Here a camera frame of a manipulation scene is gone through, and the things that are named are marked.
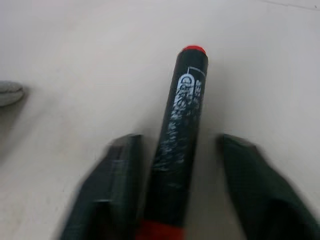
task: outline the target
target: gray object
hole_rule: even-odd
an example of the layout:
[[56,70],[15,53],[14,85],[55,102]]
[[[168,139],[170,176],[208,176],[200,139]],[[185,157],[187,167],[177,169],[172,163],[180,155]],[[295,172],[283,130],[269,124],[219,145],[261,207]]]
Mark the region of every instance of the gray object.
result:
[[24,96],[23,86],[17,82],[0,81],[0,107],[14,104]]

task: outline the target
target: black marker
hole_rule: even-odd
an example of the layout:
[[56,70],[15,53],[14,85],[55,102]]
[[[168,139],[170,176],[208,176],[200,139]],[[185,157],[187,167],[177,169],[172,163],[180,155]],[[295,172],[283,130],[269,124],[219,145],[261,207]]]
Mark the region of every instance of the black marker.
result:
[[208,57],[188,46],[178,55],[152,164],[144,220],[183,227],[205,92]]

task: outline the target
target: black object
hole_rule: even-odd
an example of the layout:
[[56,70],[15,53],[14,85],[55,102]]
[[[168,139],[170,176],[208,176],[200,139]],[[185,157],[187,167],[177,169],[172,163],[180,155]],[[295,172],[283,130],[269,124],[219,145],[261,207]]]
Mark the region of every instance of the black object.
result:
[[217,138],[228,190],[248,240],[320,240],[320,227],[289,183],[257,147],[230,135]]
[[208,57],[200,47],[187,47],[177,57],[152,165],[146,220],[184,224],[207,68]]
[[116,139],[82,184],[61,240],[130,239],[142,190],[142,136]]

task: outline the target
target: dark green object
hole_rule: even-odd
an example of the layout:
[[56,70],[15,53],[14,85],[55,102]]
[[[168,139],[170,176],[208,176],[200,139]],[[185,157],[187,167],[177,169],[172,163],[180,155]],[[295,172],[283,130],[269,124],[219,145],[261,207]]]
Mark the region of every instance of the dark green object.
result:
[[228,190],[248,240],[320,240],[320,227],[289,183],[241,138],[217,139]]
[[60,240],[130,239],[142,190],[141,135],[113,141],[82,183]]

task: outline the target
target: cap end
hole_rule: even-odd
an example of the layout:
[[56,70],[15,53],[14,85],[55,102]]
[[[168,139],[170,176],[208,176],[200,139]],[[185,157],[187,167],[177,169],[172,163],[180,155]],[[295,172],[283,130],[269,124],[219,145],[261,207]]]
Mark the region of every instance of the cap end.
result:
[[206,54],[206,51],[202,47],[197,46],[197,45],[186,46],[184,49],[182,49],[182,52],[185,51],[185,50],[190,50],[190,49],[198,50],[198,51],[203,52],[204,54]]

